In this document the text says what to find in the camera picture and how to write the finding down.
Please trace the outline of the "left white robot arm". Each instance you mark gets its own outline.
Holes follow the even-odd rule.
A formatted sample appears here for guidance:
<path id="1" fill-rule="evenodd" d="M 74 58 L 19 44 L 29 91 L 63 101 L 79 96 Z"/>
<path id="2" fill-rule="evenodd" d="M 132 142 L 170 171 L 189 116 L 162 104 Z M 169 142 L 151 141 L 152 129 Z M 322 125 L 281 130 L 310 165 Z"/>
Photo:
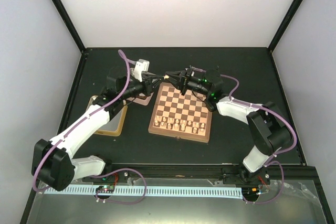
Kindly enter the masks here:
<path id="1" fill-rule="evenodd" d="M 88 176 L 108 181 L 113 169 L 101 157 L 75 158 L 74 155 L 89 137 L 118 115 L 128 98 L 150 96 L 165 79 L 167 76 L 147 72 L 143 73 L 142 80 L 130 74 L 108 78 L 107 85 L 78 120 L 52 139 L 41 139 L 35 144 L 31 168 L 34 180 L 57 191 Z"/>

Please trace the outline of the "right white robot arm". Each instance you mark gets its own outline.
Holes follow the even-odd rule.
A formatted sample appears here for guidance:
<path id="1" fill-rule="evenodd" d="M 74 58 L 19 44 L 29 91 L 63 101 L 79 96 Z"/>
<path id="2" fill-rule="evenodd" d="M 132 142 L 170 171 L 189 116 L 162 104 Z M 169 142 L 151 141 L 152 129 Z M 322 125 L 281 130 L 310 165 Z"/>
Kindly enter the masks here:
<path id="1" fill-rule="evenodd" d="M 274 103 L 242 101 L 233 97 L 233 90 L 225 94 L 226 75 L 218 70 L 189 67 L 181 71 L 168 71 L 165 75 L 181 94 L 195 91 L 204 95 L 203 103 L 210 112 L 216 111 L 249 126 L 254 145 L 238 170 L 239 179 L 243 183 L 252 183 L 261 168 L 270 165 L 277 155 L 288 152 L 297 145 L 293 127 L 283 118 Z"/>

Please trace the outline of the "gold tin box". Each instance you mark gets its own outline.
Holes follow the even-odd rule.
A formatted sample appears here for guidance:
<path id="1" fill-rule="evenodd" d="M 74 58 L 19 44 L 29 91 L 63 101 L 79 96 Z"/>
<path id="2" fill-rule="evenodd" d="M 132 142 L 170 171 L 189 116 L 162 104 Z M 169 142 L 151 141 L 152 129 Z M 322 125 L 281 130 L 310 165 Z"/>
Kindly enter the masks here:
<path id="1" fill-rule="evenodd" d="M 111 121 L 96 130 L 94 134 L 115 137 L 120 136 L 124 125 L 127 109 L 128 107 L 125 105 Z"/>

